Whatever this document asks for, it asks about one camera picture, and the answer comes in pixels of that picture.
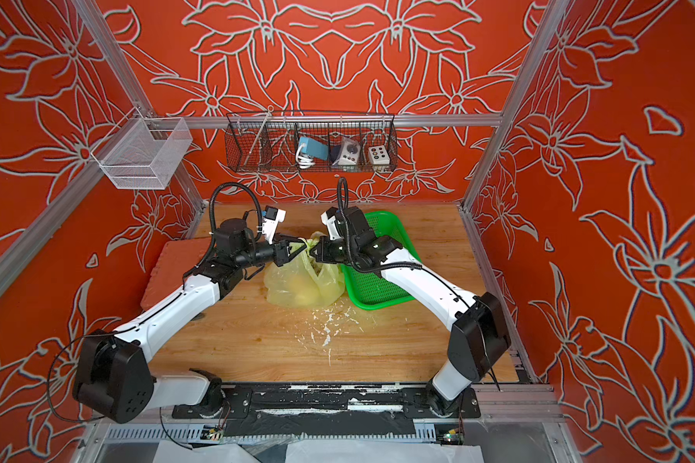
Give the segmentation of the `yellow-green printed plastic bag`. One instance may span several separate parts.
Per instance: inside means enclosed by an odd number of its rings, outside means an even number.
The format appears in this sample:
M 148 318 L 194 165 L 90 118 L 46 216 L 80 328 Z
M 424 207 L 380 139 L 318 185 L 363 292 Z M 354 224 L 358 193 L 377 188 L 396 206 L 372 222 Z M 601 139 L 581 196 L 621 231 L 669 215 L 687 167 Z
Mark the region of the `yellow-green printed plastic bag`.
M 346 284 L 341 267 L 320 264 L 309 254 L 324 233 L 315 231 L 308 239 L 292 246 L 306 244 L 307 250 L 283 266 L 270 264 L 264 272 L 268 303 L 285 308 L 324 308 L 336 302 L 345 292 Z

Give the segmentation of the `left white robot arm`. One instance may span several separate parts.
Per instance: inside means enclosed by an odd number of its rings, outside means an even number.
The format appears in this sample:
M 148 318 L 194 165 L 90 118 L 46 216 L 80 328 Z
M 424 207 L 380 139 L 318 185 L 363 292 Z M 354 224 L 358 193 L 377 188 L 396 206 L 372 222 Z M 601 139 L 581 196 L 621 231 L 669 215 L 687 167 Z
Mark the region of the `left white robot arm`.
M 98 330 L 80 347 L 73 398 L 102 416 L 126 424 L 141 413 L 189 406 L 206 418 L 223 411 L 221 379 L 204 370 L 155 376 L 154 355 L 204 310 L 225 298 L 249 269 L 288 264 L 308 248 L 305 240 L 275 231 L 252 231 L 245 219 L 228 219 L 212 232 L 202 260 L 170 295 L 112 332 Z

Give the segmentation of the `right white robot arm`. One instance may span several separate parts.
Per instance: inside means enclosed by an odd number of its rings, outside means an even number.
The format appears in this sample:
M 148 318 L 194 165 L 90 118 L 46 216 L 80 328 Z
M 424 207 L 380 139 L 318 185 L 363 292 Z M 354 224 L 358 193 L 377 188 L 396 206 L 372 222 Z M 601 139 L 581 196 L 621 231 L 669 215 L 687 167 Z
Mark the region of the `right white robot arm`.
M 491 293 L 466 291 L 430 270 L 403 243 L 376 234 L 360 208 L 330 208 L 322 214 L 328 235 L 310 255 L 321 264 L 345 264 L 373 274 L 411 295 L 450 333 L 447 360 L 428 383 L 426 403 L 438 416 L 458 408 L 470 385 L 493 374 L 511 346 L 504 309 Z

